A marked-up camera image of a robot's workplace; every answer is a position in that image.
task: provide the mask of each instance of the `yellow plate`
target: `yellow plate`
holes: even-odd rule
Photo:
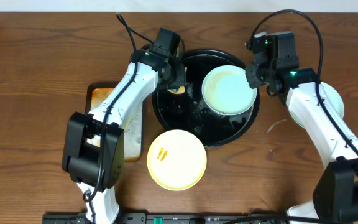
[[[205,172],[205,148],[187,131],[167,131],[150,146],[147,168],[159,186],[168,190],[188,189],[197,184]]]

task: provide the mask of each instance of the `white backdrop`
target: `white backdrop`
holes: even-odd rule
[[[0,0],[0,11],[358,12],[357,0]]]

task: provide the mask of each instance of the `wooden table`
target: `wooden table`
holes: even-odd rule
[[[151,39],[166,27],[186,40],[187,49],[225,50],[245,63],[252,54],[244,42],[266,15],[124,13],[133,29]],[[344,119],[358,136],[358,14],[310,15],[324,39],[323,80],[343,97]],[[292,30],[301,66],[317,69],[318,41],[304,19],[277,16],[262,29]],[[145,43],[135,39],[138,47]],[[89,84],[121,79],[131,51],[114,13],[0,13],[0,223],[40,223],[47,212],[85,209],[79,188],[60,166],[67,121],[74,111],[83,112]],[[147,149],[164,132],[147,98],[145,151],[126,164],[116,185],[119,205],[247,213],[310,200],[323,173],[317,150],[288,109],[264,88],[260,92],[252,127],[228,145],[208,148],[203,178],[181,192],[159,187],[147,171]]]

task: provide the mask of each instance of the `round black tray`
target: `round black tray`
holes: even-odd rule
[[[204,146],[222,146],[242,136],[254,122],[259,109],[259,90],[254,105],[246,112],[224,116],[216,114],[205,103],[201,94],[204,77],[222,65],[245,69],[238,58],[218,50],[191,50],[185,52],[187,67],[186,93],[179,95],[158,90],[153,93],[153,107],[158,120],[166,130],[182,129],[193,133]]]

